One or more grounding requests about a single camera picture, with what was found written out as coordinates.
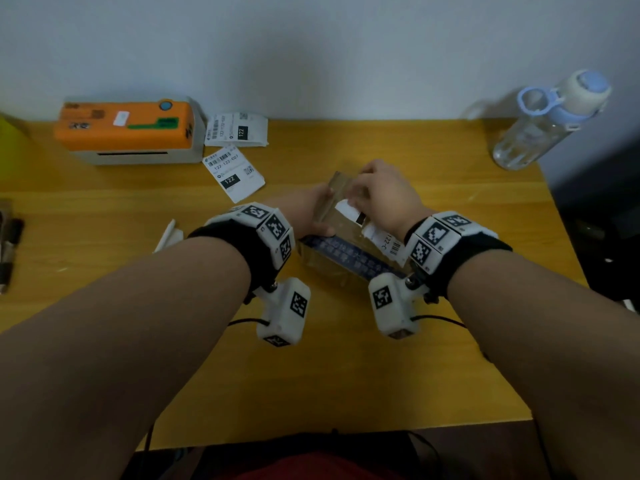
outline white sticker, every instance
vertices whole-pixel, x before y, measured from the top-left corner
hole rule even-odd
[[[351,222],[355,222],[357,225],[362,227],[364,224],[364,219],[366,215],[364,215],[361,211],[349,205],[347,199],[343,199],[337,204],[335,204],[335,209],[340,212],[343,216],[347,217]]]
[[[267,146],[269,120],[251,112],[223,112],[207,124],[205,146]]]
[[[128,111],[118,111],[116,114],[116,119],[113,120],[114,126],[124,126],[127,124],[127,120],[129,119]]]
[[[235,146],[218,150],[203,158],[202,163],[234,203],[249,197],[264,185],[264,177]]]
[[[402,256],[404,256],[404,244],[402,242],[387,231],[378,229],[373,223],[367,224],[362,229],[362,235],[373,242],[386,257],[404,266],[406,259],[402,259]]]

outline black wrist strap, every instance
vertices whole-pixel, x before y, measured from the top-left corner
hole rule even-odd
[[[250,292],[261,286],[271,286],[275,281],[278,271],[273,267],[271,252],[255,229],[235,221],[215,222],[197,228],[188,238],[201,236],[222,239],[242,254],[251,272]]]
[[[409,229],[409,232],[404,238],[405,244],[409,242],[411,234],[413,234],[425,220],[426,219],[421,220]],[[431,294],[449,299],[447,297],[447,288],[458,268],[472,257],[494,249],[513,251],[511,246],[490,235],[483,233],[468,235],[460,238],[455,247],[442,257],[442,261],[433,274],[425,273],[419,266],[414,265],[413,261],[411,261],[411,267],[420,282],[425,283],[430,288]]]

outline hand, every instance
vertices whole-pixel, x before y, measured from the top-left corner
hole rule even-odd
[[[345,192],[349,204],[400,241],[418,221],[435,214],[396,167],[382,160],[364,165]]]
[[[271,197],[264,201],[269,207],[277,207],[292,225],[296,239],[308,234],[331,237],[335,229],[323,222],[314,222],[316,206],[331,197],[333,190],[327,184],[318,184],[309,189]]]

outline white wall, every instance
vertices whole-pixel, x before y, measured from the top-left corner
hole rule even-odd
[[[639,15],[640,0],[0,0],[0,111],[170,91],[209,113],[460,118],[600,69],[613,100],[544,158],[558,185],[640,128]]]

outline red clothing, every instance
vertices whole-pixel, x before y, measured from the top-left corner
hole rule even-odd
[[[259,470],[236,476],[236,480],[403,480],[389,470],[377,474],[354,462],[327,453],[288,456]]]

